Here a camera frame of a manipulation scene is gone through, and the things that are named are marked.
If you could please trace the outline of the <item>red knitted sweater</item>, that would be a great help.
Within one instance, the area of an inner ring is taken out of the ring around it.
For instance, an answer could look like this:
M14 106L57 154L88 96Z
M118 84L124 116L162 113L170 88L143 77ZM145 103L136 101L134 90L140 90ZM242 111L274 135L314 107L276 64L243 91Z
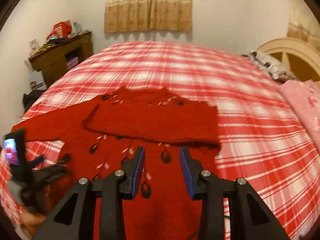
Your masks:
M217 108L165 88L120 88L92 100L44 113L16 126L26 141L63 142L69 176L53 185L57 202L81 177L104 178L145 149L139 192L123 202L127 239L187 239L200 224L201 203L188 196L179 160L187 146L193 158L216 171L220 151Z

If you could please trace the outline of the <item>red white plaid bedsheet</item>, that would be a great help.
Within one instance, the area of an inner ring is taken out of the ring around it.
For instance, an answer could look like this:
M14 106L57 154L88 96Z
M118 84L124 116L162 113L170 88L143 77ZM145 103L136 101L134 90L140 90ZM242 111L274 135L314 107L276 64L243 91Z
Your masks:
M217 108L221 178L243 177L291 239L319 218L319 151L278 84L248 58L172 42L125 42L89 57L51 85L9 129L120 88L162 88ZM27 158L61 158L63 142L27 141Z

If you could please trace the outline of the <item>brown wooden desk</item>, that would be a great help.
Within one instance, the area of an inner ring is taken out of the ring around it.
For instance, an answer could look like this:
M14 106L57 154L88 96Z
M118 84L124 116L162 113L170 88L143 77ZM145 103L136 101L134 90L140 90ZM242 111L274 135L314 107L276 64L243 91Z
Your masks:
M41 72L47 87L63 77L71 67L68 60L82 63L93 55L92 32L86 31L48 47L29 57L33 70Z

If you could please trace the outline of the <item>small white box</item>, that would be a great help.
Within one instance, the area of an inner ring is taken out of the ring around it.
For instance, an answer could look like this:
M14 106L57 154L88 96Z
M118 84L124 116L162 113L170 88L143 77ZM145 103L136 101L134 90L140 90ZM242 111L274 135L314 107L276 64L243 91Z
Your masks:
M39 50L39 42L37 39L33 39L29 42L29 47L30 47L30 51L29 51L29 55L32 56L34 55L35 53L38 52Z

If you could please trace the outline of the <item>grey patterned pillow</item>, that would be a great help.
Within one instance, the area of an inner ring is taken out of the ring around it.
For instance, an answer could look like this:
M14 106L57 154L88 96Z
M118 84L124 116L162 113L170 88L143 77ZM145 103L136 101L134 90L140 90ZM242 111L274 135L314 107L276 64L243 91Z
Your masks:
M296 77L289 67L271 55L254 50L243 56L249 58L253 64L272 77L274 81L285 83L288 80L298 80L298 77Z

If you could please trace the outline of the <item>pink floral blanket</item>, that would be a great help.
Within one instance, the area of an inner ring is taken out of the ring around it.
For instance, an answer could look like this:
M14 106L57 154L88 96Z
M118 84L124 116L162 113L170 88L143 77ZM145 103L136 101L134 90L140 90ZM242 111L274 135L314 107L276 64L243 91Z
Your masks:
M306 128L317 149L320 146L319 88L312 81L288 80L278 87Z

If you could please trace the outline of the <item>red gift box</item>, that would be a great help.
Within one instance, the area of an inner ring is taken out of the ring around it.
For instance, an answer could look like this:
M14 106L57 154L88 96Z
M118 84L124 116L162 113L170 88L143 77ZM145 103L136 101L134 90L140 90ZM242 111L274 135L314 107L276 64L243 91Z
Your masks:
M72 32L72 27L67 22L59 22L53 26L53 30L47 36L47 40L49 40L52 36L56 38L66 38Z

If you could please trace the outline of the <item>cream wooden headboard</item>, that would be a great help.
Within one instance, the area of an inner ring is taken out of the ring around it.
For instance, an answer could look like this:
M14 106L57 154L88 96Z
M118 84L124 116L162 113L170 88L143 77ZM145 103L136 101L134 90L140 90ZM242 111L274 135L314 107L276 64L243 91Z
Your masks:
M276 55L285 67L301 81L312 80L319 86L319 50L297 38L278 38L258 48L268 55Z

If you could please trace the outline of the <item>beige patterned curtain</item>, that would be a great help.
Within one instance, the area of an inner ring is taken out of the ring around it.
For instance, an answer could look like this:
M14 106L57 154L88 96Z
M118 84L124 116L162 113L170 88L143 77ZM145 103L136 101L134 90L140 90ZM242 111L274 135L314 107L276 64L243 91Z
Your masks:
M104 33L191 31L192 0L106 0Z

